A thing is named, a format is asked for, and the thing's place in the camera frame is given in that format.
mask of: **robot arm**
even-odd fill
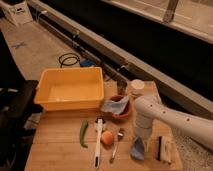
[[[134,106],[137,113],[150,119],[147,123],[152,124],[153,119],[163,121],[213,150],[213,121],[170,109],[145,96],[137,98]]]

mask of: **black cable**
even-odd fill
[[[73,62],[73,63],[66,63],[66,61],[69,60],[69,59],[75,59],[76,61]],[[60,63],[60,68],[62,68],[63,66],[73,66],[73,65],[75,65],[77,63],[80,64],[80,58],[79,58],[79,56],[77,54],[75,54],[75,53],[72,53],[72,52],[65,53],[65,54],[59,56],[58,61]]]

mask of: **bowl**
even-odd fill
[[[116,96],[112,96],[112,97],[110,98],[110,100],[115,101],[115,102],[118,102],[118,101],[120,101],[124,96],[125,96],[125,95],[116,95]],[[132,105],[131,105],[131,102],[128,101],[128,103],[127,103],[127,105],[126,105],[124,111],[123,111],[120,115],[116,115],[116,114],[113,114],[113,113],[111,113],[111,114],[112,114],[112,117],[113,117],[113,118],[119,119],[119,118],[126,118],[126,117],[128,117],[128,116],[131,114],[131,112],[132,112]]]

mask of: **floor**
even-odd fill
[[[39,79],[42,71],[59,67],[58,57],[73,50],[36,22],[15,27],[0,19],[0,28],[13,57],[26,79]],[[31,118],[39,121],[38,116]],[[36,127],[28,123],[27,127]],[[173,129],[184,171],[212,171],[213,155],[189,137]]]

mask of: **black chair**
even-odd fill
[[[18,142],[30,132],[24,129],[28,117],[42,111],[33,103],[37,84],[24,79],[0,30],[0,167],[10,165]]]

